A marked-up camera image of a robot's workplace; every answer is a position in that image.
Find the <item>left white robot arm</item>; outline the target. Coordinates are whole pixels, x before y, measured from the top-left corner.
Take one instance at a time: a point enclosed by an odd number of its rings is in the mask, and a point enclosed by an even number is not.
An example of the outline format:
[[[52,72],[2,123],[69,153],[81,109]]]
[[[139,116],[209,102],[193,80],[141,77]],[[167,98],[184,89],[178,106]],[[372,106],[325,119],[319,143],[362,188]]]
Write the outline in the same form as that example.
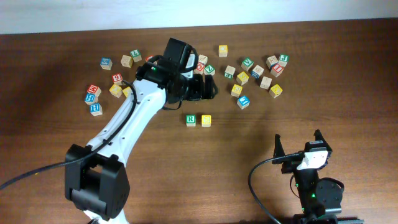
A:
[[[132,92],[109,123],[86,146],[72,145],[65,156],[65,197],[91,223],[126,223],[130,192],[126,165],[143,130],[165,104],[212,99],[212,78],[194,74],[198,54],[191,45],[169,39],[162,55],[137,68],[125,84]]]

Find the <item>green R wooden block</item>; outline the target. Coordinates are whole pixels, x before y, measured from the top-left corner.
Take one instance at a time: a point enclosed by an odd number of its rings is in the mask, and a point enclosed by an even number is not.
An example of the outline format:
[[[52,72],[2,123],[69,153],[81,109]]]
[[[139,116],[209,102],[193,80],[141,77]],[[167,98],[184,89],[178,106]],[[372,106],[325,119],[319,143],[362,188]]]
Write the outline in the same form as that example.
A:
[[[195,127],[197,123],[195,114],[187,114],[186,115],[186,125],[187,127]]]

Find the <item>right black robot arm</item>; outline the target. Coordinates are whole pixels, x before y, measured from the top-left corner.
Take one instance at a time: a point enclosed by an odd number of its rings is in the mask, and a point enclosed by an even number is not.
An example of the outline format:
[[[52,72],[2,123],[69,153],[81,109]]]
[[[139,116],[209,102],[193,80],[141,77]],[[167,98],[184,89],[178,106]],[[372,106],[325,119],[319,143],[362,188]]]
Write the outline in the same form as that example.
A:
[[[364,223],[356,217],[338,218],[342,212],[341,201],[345,186],[330,177],[319,178],[318,171],[328,164],[332,148],[320,130],[314,132],[315,139],[305,143],[304,150],[286,154],[275,135],[273,164],[282,166],[282,174],[291,174],[298,191],[302,214],[293,217],[294,223]]]

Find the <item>yellow S wooden block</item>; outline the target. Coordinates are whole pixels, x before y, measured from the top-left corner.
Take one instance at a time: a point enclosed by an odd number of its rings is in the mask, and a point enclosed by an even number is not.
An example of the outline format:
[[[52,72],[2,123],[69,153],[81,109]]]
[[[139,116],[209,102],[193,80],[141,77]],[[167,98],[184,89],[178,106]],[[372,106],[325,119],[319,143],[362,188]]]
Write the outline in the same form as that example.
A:
[[[201,116],[201,126],[206,128],[211,126],[211,115],[204,114]]]

